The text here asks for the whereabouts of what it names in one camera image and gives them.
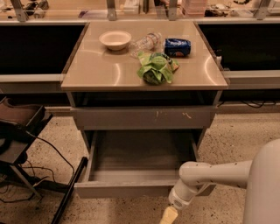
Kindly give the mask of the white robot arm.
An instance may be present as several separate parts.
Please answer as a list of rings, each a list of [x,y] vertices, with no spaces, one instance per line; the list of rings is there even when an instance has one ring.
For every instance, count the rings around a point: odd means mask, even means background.
[[[172,224],[195,196],[216,184],[246,190],[242,224],[280,224],[280,139],[266,143],[249,161],[182,164],[159,224]]]

